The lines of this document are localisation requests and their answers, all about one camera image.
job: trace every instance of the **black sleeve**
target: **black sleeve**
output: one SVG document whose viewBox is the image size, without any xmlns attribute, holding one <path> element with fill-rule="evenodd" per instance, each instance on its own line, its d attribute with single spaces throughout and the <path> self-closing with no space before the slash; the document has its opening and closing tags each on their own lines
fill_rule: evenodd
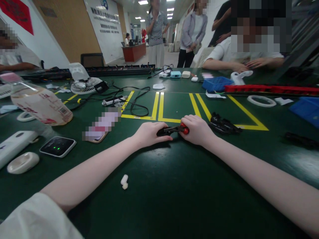
<svg viewBox="0 0 319 239">
<path fill-rule="evenodd" d="M 226 12 L 227 10 L 228 10 L 227 5 L 224 3 L 224 4 L 220 7 L 220 9 L 219 9 L 219 11 L 218 11 L 218 13 L 217 13 L 217 16 L 215 17 L 215 20 L 214 20 L 214 21 L 221 19 L 222 16 L 225 14 L 225 12 Z"/>
</svg>

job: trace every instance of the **black pants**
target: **black pants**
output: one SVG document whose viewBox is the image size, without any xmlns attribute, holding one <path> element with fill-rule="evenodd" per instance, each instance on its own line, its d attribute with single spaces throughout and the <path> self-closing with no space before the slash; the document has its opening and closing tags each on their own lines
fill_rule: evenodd
<svg viewBox="0 0 319 239">
<path fill-rule="evenodd" d="M 186 53 L 186 50 L 180 50 L 177 68 L 183 68 L 184 63 L 185 63 L 185 68 L 190 68 L 190 65 L 193 62 L 194 56 L 195 54 L 192 51 L 189 53 Z"/>
</svg>

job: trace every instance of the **wooden wall panel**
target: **wooden wall panel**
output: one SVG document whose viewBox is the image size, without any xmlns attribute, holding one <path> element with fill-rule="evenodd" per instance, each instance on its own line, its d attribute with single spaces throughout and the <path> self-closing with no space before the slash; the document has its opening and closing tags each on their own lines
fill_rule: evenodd
<svg viewBox="0 0 319 239">
<path fill-rule="evenodd" d="M 48 28 L 68 60 L 81 62 L 82 53 L 101 49 L 82 0 L 33 0 Z M 53 9 L 57 17 L 47 17 L 41 7 Z"/>
<path fill-rule="evenodd" d="M 125 25 L 123 6 L 119 3 L 116 3 L 116 5 L 117 5 L 117 11 L 119 13 L 120 25 L 121 25 L 122 36 L 123 36 L 123 41 L 124 41 L 126 38 L 127 29 L 126 29 L 126 25 Z"/>
</svg>

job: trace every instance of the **ceiling light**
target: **ceiling light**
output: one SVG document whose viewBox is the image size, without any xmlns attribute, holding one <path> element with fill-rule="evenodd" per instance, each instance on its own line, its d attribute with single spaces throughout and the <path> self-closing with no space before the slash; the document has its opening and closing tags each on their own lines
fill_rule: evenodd
<svg viewBox="0 0 319 239">
<path fill-rule="evenodd" d="M 140 5 L 145 5 L 145 4 L 148 4 L 148 3 L 149 3 L 149 2 L 146 1 L 146 0 L 145 0 L 145 1 L 139 1 L 139 4 L 140 4 Z"/>
</svg>

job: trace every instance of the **blue plastic bin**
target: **blue plastic bin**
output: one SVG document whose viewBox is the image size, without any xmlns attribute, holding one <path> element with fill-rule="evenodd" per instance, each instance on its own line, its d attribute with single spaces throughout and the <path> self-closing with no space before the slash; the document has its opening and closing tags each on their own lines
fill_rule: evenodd
<svg viewBox="0 0 319 239">
<path fill-rule="evenodd" d="M 223 91 L 225 90 L 225 85 L 231 85 L 234 82 L 226 77 L 219 76 L 216 78 L 206 78 L 202 87 L 208 92 L 212 91 Z"/>
<path fill-rule="evenodd" d="M 290 106 L 289 109 L 319 128 L 319 98 L 300 97 L 299 101 Z"/>
</svg>

